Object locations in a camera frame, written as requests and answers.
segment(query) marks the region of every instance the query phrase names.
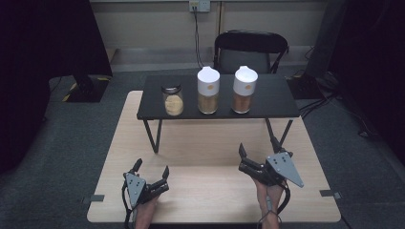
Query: wall baseboard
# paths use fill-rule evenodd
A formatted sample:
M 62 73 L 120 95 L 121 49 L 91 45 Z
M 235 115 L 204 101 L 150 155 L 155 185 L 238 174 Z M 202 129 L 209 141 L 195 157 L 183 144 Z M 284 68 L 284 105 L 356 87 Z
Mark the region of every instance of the wall baseboard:
M 307 65 L 310 46 L 292 46 L 283 56 L 280 66 Z M 205 66 L 213 66 L 213 48 L 200 48 L 200 58 Z M 113 72 L 137 72 L 174 69 L 198 69 L 194 49 L 119 49 L 111 60 Z

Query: tabletop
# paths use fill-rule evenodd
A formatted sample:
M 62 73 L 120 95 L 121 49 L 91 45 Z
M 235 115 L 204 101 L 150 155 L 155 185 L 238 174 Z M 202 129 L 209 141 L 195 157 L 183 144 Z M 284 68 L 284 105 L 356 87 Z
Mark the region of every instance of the tabletop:
M 142 99 L 137 113 L 138 119 L 217 119 L 217 118 L 260 118 L 297 117 L 298 108 L 286 80 L 278 74 L 259 74 L 252 97 L 250 111 L 236 114 L 231 109 L 233 80 L 235 75 L 222 74 L 218 110 L 214 114 L 202 114 L 198 109 L 196 75 L 151 75 L 144 85 Z M 181 84 L 184 110 L 178 116 L 170 116 L 164 110 L 160 87 L 167 82 Z
M 122 174 L 142 158 L 139 174 L 148 183 L 161 179 L 166 165 L 170 169 L 170 190 L 160 196 L 153 223 L 256 223 L 261 217 L 256 188 L 252 179 L 238 170 L 238 150 L 243 143 L 247 157 L 259 163 L 273 154 L 265 121 L 166 120 L 160 153 L 153 154 L 143 123 L 136 119 L 141 96 L 142 92 L 128 94 L 95 191 L 105 198 L 91 203 L 88 220 L 123 222 Z M 280 136 L 288 118 L 270 121 L 274 134 Z M 157 128 L 157 120 L 150 122 L 151 128 Z M 289 184 L 291 199 L 281 219 L 340 220 L 334 198 L 321 195 L 330 186 L 301 117 L 294 118 L 284 147 L 294 153 L 292 160 L 305 186 Z

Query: wall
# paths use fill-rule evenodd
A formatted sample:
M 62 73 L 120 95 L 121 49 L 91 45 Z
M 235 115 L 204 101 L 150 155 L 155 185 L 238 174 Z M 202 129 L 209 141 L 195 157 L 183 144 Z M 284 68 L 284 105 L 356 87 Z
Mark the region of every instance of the wall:
M 200 46 L 210 47 L 219 31 L 273 31 L 291 46 L 312 46 L 326 1 L 211 2 L 198 13 Z M 106 48 L 195 46 L 195 19 L 188 1 L 102 1 L 92 7 Z

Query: black table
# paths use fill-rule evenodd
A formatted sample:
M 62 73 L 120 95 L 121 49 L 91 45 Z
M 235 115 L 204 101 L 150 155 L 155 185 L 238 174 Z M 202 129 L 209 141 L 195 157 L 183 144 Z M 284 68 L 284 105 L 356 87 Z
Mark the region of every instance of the black table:
M 203 114 L 198 109 L 197 76 L 196 75 L 153 75 L 148 76 L 143 88 L 137 118 L 143 120 L 152 148 L 159 151 L 161 123 L 164 119 L 221 119 L 221 118 L 264 118 L 273 143 L 275 152 L 281 149 L 284 138 L 294 117 L 298 117 L 297 106 L 286 80 L 277 74 L 260 74 L 256 83 L 250 111 L 237 114 L 231 109 L 233 99 L 233 80 L 235 75 L 223 74 L 220 78 L 220 95 L 218 110 L 214 114 Z M 161 85 L 167 82 L 181 83 L 184 109 L 180 115 L 172 116 L 166 113 L 163 104 Z M 290 117 L 286 130 L 278 141 L 271 130 L 269 118 Z M 152 137 L 148 120 L 158 119 L 158 134 L 156 143 Z

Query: electrical outlet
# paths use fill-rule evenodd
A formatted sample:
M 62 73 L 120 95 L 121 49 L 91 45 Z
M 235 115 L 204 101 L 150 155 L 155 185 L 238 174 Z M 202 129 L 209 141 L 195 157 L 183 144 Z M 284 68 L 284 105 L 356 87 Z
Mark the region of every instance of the electrical outlet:
M 210 12 L 211 11 L 211 3 L 209 0 L 192 0 L 188 2 L 188 10 L 189 11 L 197 12 Z
M 198 1 L 198 0 L 189 1 L 188 2 L 188 9 L 191 12 L 194 11 L 193 8 L 195 8 L 195 11 L 199 11 L 199 4 L 200 4 L 200 1 Z
M 211 11 L 211 3 L 209 2 L 209 0 L 200 0 L 199 11 L 201 12 Z

